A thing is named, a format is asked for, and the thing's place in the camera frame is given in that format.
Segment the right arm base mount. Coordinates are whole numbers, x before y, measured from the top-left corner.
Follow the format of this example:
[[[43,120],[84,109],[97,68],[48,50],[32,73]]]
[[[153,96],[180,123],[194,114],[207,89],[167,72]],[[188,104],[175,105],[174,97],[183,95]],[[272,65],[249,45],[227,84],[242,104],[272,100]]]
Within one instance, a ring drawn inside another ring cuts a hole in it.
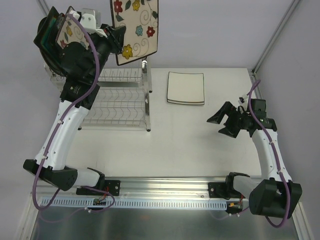
[[[209,182],[208,195],[210,198],[222,198],[225,200],[229,200],[231,198],[231,194],[227,190],[225,182]]]

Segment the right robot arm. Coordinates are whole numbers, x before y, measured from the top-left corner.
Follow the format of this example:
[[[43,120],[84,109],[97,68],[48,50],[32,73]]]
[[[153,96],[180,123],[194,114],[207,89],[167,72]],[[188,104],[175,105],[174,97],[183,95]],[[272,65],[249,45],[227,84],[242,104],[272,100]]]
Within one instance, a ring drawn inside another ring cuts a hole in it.
[[[219,133],[236,138],[241,130],[247,131],[256,148],[262,180],[255,183],[248,174],[230,172],[224,182],[209,182],[210,198],[244,197],[249,201],[253,215],[269,218],[291,218],[301,196],[302,187],[294,183],[283,162],[278,145],[275,120],[267,117],[266,101],[253,98],[251,105],[235,107],[226,101],[207,122],[220,124],[227,120]]]

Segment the cream floral square plate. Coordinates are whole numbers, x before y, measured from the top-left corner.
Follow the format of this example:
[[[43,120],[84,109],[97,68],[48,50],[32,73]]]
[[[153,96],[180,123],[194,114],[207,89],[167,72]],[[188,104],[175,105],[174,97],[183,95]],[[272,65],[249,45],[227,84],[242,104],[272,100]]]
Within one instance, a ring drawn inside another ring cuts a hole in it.
[[[62,23],[59,27],[56,37],[56,43],[59,47],[64,49],[68,44],[77,42],[81,44],[85,49],[88,49],[90,45],[83,31],[72,19],[70,19],[69,16],[67,16],[67,14],[70,14],[72,11],[75,11],[75,9],[70,6],[67,9],[66,14],[63,16]]]

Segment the round silver-rimmed cream plate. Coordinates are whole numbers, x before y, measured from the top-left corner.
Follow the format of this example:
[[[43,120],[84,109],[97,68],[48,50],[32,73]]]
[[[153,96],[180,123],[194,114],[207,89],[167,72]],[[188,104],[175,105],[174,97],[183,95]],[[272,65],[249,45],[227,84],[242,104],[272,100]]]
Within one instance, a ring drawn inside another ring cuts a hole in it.
[[[56,18],[44,17],[38,24],[34,44],[39,48],[40,54],[48,67],[57,75],[65,76],[66,72],[61,67],[60,53],[52,36]]]

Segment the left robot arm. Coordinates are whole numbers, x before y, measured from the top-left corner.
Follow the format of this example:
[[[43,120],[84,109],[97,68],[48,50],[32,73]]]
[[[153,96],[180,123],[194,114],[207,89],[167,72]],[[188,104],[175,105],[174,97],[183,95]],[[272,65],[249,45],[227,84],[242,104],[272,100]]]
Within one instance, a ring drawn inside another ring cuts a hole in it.
[[[100,90],[98,78],[110,54],[124,45],[126,27],[101,25],[102,34],[89,33],[85,42],[57,44],[55,55],[42,56],[59,75],[66,78],[54,123],[41,150],[23,163],[23,169],[62,191],[87,187],[94,195],[105,190],[105,175],[93,168],[76,169],[67,165],[67,156],[77,131],[91,110]]]

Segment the dark square teal-centre plate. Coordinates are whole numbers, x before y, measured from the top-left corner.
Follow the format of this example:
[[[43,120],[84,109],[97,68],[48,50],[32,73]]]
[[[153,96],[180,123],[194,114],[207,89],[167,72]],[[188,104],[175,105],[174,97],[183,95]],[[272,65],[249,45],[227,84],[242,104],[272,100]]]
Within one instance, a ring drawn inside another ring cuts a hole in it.
[[[33,41],[39,48],[44,62],[54,73],[63,77],[66,76],[66,71],[61,65],[63,48],[57,43],[57,37],[64,19],[65,15],[53,6],[47,17],[40,21]]]

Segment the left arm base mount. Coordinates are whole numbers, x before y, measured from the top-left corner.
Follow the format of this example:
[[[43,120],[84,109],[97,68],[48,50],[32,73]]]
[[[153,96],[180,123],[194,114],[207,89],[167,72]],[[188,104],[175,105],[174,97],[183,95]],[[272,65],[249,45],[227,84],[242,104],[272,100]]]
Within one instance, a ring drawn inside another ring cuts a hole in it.
[[[103,190],[110,193],[111,195],[116,196],[116,197],[119,196],[120,189],[121,189],[121,181],[120,180],[106,179],[104,181]]]

